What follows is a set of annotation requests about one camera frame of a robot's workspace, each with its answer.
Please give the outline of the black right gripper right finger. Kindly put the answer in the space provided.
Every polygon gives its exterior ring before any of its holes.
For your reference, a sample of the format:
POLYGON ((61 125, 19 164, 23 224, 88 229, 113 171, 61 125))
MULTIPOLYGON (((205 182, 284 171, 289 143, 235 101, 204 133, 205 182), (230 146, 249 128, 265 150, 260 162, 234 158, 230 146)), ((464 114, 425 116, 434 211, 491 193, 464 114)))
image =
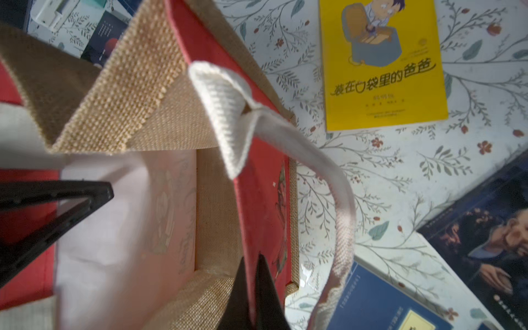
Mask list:
POLYGON ((218 329, 289 329, 268 262, 260 254, 253 277, 240 262, 218 329))

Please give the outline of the jute canvas Christmas bag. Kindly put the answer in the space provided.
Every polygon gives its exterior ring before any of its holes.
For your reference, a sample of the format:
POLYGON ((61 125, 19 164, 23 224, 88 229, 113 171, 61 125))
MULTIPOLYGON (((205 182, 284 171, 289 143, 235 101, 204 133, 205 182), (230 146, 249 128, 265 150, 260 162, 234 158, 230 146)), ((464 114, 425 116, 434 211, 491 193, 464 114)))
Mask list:
POLYGON ((298 289, 294 162, 330 189, 327 329, 353 263, 354 195, 293 124, 213 1, 143 1, 103 68, 1 24, 1 125, 37 136, 62 181, 114 198, 51 248, 56 290, 1 309, 2 329, 218 329, 240 262, 298 289))

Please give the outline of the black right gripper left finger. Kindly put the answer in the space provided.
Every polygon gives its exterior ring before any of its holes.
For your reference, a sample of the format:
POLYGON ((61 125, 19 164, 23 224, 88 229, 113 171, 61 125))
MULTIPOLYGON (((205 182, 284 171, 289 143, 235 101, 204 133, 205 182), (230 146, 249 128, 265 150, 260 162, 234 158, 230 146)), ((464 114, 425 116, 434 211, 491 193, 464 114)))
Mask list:
POLYGON ((1 287, 114 198, 106 181, 1 184, 1 287))

